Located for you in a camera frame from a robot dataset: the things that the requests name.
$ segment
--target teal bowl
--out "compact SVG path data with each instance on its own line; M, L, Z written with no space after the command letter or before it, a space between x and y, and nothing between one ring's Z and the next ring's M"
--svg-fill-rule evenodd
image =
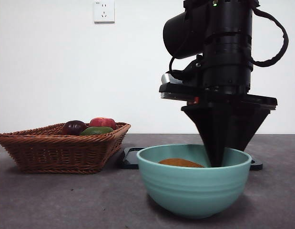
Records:
M163 208L186 218L202 219L231 206L244 190L251 157L226 148L222 167L211 167L203 145L153 146L137 153L139 170L150 197ZM182 158L205 168L158 162Z

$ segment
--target avocado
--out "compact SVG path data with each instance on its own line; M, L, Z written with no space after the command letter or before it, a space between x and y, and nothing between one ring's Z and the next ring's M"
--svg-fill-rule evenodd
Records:
M81 132L81 136L83 135L102 135L106 133L110 133L113 131L111 127L108 126L91 126Z

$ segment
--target gray countertop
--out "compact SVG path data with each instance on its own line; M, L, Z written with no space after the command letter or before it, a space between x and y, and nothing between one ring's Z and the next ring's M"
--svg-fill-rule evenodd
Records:
M122 149L201 144L199 135L127 134ZM264 162L244 193L207 219L175 216L147 194L139 171L116 165L93 175L23 174L0 146L0 229L295 229L295 135L255 135L246 152Z

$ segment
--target machine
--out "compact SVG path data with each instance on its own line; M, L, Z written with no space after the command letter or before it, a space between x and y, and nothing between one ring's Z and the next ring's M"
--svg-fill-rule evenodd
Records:
M224 148L244 151L277 99L249 94L253 66L268 67L288 47L285 28L258 9L258 0L185 0L185 12L169 19L163 40L172 56L162 76L161 98L187 101L182 107L195 123L211 165L220 167ZM270 60L251 56L252 15L272 20L283 32L280 52ZM195 56L184 70L174 59Z

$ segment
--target wall outlet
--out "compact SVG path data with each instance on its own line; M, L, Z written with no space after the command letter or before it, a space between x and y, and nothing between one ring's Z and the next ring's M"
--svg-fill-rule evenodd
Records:
M114 0L100 0L94 3L94 23L114 23Z

